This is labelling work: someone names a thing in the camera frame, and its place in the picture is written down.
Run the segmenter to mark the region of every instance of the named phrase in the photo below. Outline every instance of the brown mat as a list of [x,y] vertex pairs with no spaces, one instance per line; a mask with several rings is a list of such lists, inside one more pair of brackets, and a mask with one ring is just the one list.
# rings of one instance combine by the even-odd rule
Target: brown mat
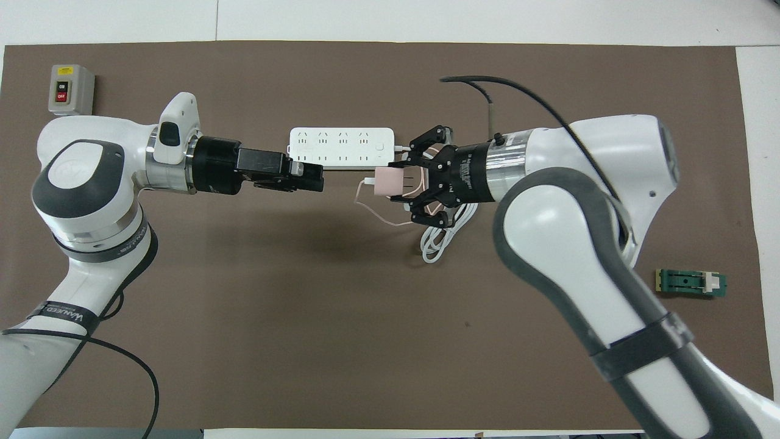
[[[484,139],[485,104],[452,74],[518,80],[570,121],[659,116],[682,181],[637,269],[710,269],[716,300],[665,298],[725,372],[771,396],[742,106],[733,48],[233,41],[9,46],[0,99],[0,326],[66,273],[30,202],[51,65],[97,74],[95,111],[154,123],[193,92],[204,132],[282,150],[298,126],[391,127],[405,144],[438,123]],[[489,88],[501,131],[555,127]],[[152,267],[96,333],[160,380],[158,427],[616,429],[637,427],[566,322],[492,247],[485,205],[442,260],[421,227],[352,204],[367,173],[327,173],[324,194],[246,186],[235,196],[144,193]],[[396,205],[365,198],[393,220]],[[129,360],[89,347],[25,426],[141,427],[151,390]]]

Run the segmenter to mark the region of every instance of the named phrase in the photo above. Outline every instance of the power socket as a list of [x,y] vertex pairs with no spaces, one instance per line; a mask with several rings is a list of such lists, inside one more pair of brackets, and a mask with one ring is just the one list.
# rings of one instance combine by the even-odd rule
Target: power socket
[[390,128],[297,127],[287,154],[326,170],[372,170],[395,161],[395,135]]

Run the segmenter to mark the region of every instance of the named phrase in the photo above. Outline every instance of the metal band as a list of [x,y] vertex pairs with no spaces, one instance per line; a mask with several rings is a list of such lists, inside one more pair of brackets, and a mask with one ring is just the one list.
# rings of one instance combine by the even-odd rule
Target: metal band
[[136,230],[136,233],[133,234],[133,236],[127,238],[123,243],[101,252],[77,252],[76,250],[72,250],[71,248],[67,248],[65,245],[62,245],[62,243],[57,240],[56,237],[55,241],[57,244],[59,244],[59,248],[63,253],[65,253],[69,258],[75,259],[76,261],[108,262],[113,261],[120,256],[126,255],[128,252],[137,247],[144,238],[144,235],[146,235],[147,230],[149,230],[149,224],[146,220],[146,215],[144,215],[141,218],[141,224],[138,226],[138,229]]
[[54,317],[55,319],[77,323],[87,330],[87,335],[92,335],[95,328],[100,324],[98,316],[89,309],[63,302],[42,302],[27,316],[27,319],[29,320],[35,316]]
[[693,340],[693,334],[679,317],[670,312],[590,359],[606,381],[617,380],[659,359],[670,356]]

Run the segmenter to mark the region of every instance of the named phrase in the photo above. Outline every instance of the white floor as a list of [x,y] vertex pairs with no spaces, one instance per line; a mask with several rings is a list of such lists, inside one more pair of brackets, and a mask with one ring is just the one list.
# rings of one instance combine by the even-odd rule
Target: white floor
[[780,218],[780,6],[773,1],[0,0],[0,54],[6,45],[214,40],[738,46],[769,356],[780,400],[780,231],[773,227]]

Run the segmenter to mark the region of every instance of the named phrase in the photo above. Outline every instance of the power strip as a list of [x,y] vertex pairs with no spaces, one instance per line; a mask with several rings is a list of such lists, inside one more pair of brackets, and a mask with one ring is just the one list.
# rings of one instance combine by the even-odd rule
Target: power strip
[[390,128],[292,128],[287,154],[326,170],[372,170],[395,160]]

